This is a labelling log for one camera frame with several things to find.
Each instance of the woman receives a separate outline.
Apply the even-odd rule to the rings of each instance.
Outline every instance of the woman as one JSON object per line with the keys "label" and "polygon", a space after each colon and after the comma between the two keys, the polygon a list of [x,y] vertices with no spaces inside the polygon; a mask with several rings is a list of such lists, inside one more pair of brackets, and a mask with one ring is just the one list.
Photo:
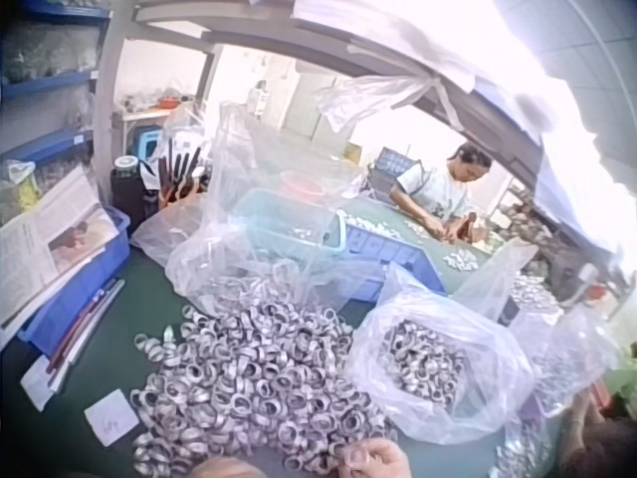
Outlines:
{"label": "woman", "polygon": [[491,163],[486,154],[465,143],[444,167],[425,168],[419,162],[409,168],[397,178],[390,197],[434,238],[454,241],[468,229],[462,239],[473,242],[467,183],[487,174]]}
{"label": "woman", "polygon": [[605,420],[585,390],[565,420],[558,460],[558,478],[635,478],[637,423]]}

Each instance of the white paper note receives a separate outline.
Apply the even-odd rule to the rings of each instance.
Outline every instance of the white paper note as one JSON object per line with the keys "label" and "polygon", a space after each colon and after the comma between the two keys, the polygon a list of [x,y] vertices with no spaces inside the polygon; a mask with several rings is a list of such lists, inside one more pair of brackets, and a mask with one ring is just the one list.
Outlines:
{"label": "white paper note", "polygon": [[111,446],[139,423],[120,389],[84,410],[84,414],[103,446]]}
{"label": "white paper note", "polygon": [[20,380],[24,391],[27,392],[29,399],[38,411],[44,410],[45,405],[53,396],[53,392],[48,386],[53,373],[47,373],[47,366],[49,366],[49,359],[40,356]]}

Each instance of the green workbench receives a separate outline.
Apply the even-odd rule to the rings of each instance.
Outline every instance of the green workbench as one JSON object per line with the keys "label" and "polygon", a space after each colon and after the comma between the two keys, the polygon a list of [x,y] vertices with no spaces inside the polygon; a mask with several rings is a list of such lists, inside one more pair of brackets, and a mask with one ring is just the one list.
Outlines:
{"label": "green workbench", "polygon": [[[395,211],[381,216],[384,221],[388,217],[404,221]],[[407,238],[408,231],[405,226],[400,232]],[[455,271],[445,271],[441,256],[451,246],[443,246],[427,244],[426,249],[451,292],[457,287],[451,282],[456,280]],[[104,448],[89,427],[84,410],[117,388],[128,395],[133,388],[144,386],[153,366],[133,346],[132,339],[138,333],[159,337],[166,326],[177,325],[186,300],[172,291],[163,270],[139,251],[131,251],[119,275],[126,280],[125,287],[72,368],[62,393],[51,399],[43,413],[33,407],[19,385],[37,358],[36,352],[16,340],[2,356],[2,436],[10,439],[13,448],[22,450],[24,460],[34,468],[33,476],[54,476],[61,470],[107,478],[137,476],[131,466],[131,442],[142,427]],[[363,305],[349,304],[343,315],[357,323],[366,310]],[[496,446],[503,440],[500,431],[457,446],[419,443],[404,436],[400,445],[409,455],[414,478],[485,478],[495,463]],[[260,450],[247,460],[270,478],[309,476],[283,470],[281,455],[271,450]]]}
{"label": "green workbench", "polygon": [[466,249],[476,256],[480,266],[489,259],[488,254],[465,242],[448,244],[431,237],[419,236],[416,231],[407,225],[408,222],[413,222],[412,219],[399,209],[385,203],[368,198],[355,198],[347,201],[347,204],[342,209],[352,216],[360,217],[376,224],[383,224],[388,229],[393,229],[399,233],[405,242],[422,248],[436,266],[440,279],[449,294],[455,292],[471,273],[452,269],[444,261],[445,257],[453,252],[458,252],[459,249]]}

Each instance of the white shirt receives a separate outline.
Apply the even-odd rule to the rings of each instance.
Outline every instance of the white shirt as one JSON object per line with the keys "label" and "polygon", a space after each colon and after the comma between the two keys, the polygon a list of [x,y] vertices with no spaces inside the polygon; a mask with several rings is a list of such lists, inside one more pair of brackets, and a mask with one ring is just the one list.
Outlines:
{"label": "white shirt", "polygon": [[414,164],[397,181],[420,207],[443,222],[471,210],[467,183],[454,179],[446,164],[433,168]]}

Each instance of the ceiling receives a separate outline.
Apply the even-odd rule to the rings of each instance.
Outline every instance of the ceiling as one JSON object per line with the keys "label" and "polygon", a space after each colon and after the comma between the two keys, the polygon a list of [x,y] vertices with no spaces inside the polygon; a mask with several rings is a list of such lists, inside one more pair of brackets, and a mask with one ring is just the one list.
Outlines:
{"label": "ceiling", "polygon": [[603,164],[637,191],[637,0],[494,0],[546,72],[568,81]]}

